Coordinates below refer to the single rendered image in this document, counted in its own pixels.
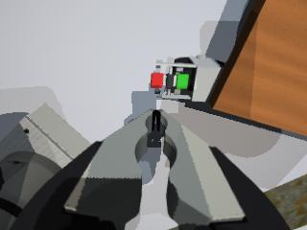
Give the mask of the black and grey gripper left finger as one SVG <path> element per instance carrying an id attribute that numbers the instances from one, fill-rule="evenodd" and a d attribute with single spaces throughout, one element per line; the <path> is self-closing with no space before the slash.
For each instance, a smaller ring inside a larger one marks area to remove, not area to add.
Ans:
<path id="1" fill-rule="evenodd" d="M 101 220 L 125 230 L 140 210 L 138 163 L 147 153 L 155 115 L 151 108 L 94 142 L 35 193 L 10 230 L 96 230 Z"/>

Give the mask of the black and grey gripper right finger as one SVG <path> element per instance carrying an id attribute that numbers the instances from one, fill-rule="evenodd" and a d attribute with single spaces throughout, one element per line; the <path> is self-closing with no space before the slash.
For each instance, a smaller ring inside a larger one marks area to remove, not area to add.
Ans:
<path id="1" fill-rule="evenodd" d="M 162 109 L 156 111 L 170 161 L 166 201 L 178 230 L 291 230 L 268 197 L 218 148 Z"/>

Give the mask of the brown wooden dolly with black wheels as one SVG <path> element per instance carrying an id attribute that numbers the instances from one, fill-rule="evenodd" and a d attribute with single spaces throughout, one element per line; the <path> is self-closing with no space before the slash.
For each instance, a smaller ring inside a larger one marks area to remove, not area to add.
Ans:
<path id="1" fill-rule="evenodd" d="M 160 73 L 161 65 L 169 73 Z M 162 85 L 167 94 L 160 94 Z M 151 88 L 155 98 L 209 102 L 307 136 L 307 0 L 255 0 L 226 63 L 205 55 L 157 59 Z"/>

